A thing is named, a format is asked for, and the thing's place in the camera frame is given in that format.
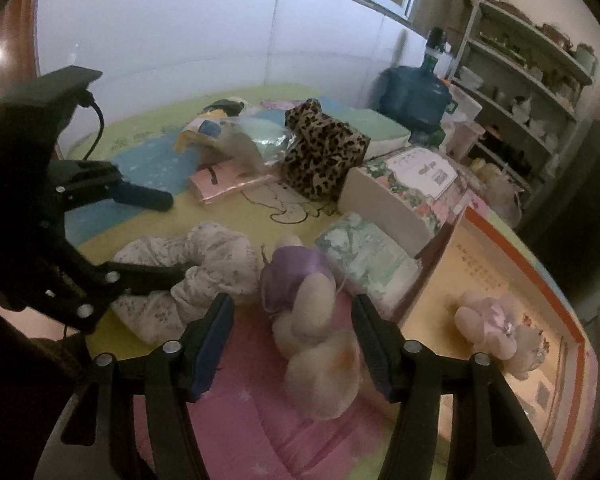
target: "stuffed animal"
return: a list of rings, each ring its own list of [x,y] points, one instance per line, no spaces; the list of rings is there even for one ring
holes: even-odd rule
[[[289,360],[289,399],[315,420],[340,416],[358,394],[360,349],[351,330],[333,327],[336,283],[324,255],[295,235],[282,238],[265,259],[260,292],[273,339]]]
[[[544,362],[546,351],[542,348],[542,331],[522,324],[516,327],[513,337],[518,347],[511,359],[503,361],[504,371],[524,381],[531,370]]]
[[[502,362],[504,372],[524,381],[544,362],[546,349],[541,330],[516,325],[512,314],[515,302],[509,294],[495,299],[466,291],[454,319],[460,333],[474,344],[474,353],[493,355]]]
[[[511,359],[517,349],[513,334],[512,302],[510,296],[499,300],[485,298],[472,290],[464,292],[456,311],[456,327],[467,341],[474,344],[473,352],[485,352],[500,360]]]

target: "black bracket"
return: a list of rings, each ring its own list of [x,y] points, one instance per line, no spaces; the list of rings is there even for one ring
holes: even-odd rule
[[[211,387],[233,323],[234,302],[219,294],[179,340],[148,356],[97,356],[62,411],[34,480],[208,480],[185,402]],[[155,473],[136,451],[134,394],[146,397]]]
[[[354,298],[351,317],[376,389],[400,402],[380,480],[430,478],[444,394],[454,396],[446,480],[555,480],[533,426],[488,355],[462,361],[405,340],[364,294]]]

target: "box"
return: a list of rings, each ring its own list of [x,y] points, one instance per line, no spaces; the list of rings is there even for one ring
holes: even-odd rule
[[[468,185],[464,176],[454,173],[453,181],[437,198],[404,186],[390,166],[396,156],[411,150],[424,148],[411,146],[349,170],[338,209],[373,222],[415,258],[446,222],[455,219],[454,209]]]

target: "white floral cloth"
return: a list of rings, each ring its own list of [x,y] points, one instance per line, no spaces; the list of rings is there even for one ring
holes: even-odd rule
[[[112,304],[122,322],[149,344],[178,339],[187,323],[204,317],[220,292],[231,295],[236,304],[258,299],[260,265],[249,239],[217,222],[204,222],[177,238],[140,238],[114,260],[148,266],[190,265],[185,279],[170,291],[120,296]]]

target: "orange border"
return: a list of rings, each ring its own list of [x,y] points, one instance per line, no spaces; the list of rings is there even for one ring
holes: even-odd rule
[[[486,234],[489,239],[494,242],[504,253],[513,260],[513,262],[525,273],[531,282],[538,288],[544,298],[549,302],[552,309],[558,314],[562,322],[566,325],[567,330],[573,336],[577,345],[584,343],[584,336],[578,328],[577,323],[573,320],[573,317],[567,312],[567,307],[560,301],[555,295],[552,288],[547,285],[546,281],[538,270],[529,262],[512,244],[507,238],[498,231],[493,225],[487,220],[482,218],[472,208],[467,207],[464,210],[464,216],[469,222],[474,224],[480,231]]]
[[[480,231],[482,231],[501,250],[503,250],[504,253],[522,270],[522,272],[524,272],[525,276],[531,280],[538,290],[540,290],[544,298],[549,302],[555,313],[558,314],[562,322],[567,327],[567,330],[571,333],[576,341],[578,353],[576,355],[575,384],[573,389],[573,398],[571,401],[571,409],[569,410],[569,418],[567,421],[567,427],[564,430],[564,436],[562,437],[562,443],[560,444],[558,455],[556,456],[555,463],[553,464],[553,470],[557,478],[560,475],[561,469],[564,466],[564,461],[568,455],[571,439],[573,438],[576,423],[578,421],[578,411],[580,410],[580,404],[582,402],[585,367],[584,335],[578,328],[578,325],[573,317],[569,315],[567,306],[565,306],[555,295],[553,289],[547,285],[538,270],[512,245],[511,242],[509,242],[509,240],[507,240],[507,238],[500,231],[498,231],[489,223],[489,221],[481,217],[470,207],[464,209],[464,216],[469,222],[480,229]]]
[[[580,403],[582,401],[582,388],[584,386],[584,345],[578,346],[578,355],[576,356],[576,383],[573,389],[573,402],[571,403],[571,409],[569,411],[569,419],[567,421],[567,427],[564,430],[564,437],[562,438],[562,445],[558,451],[554,463],[554,472],[556,478],[560,474],[564,460],[567,458],[569,446],[571,445],[571,439],[576,429],[576,423],[578,421],[578,411],[580,410]]]

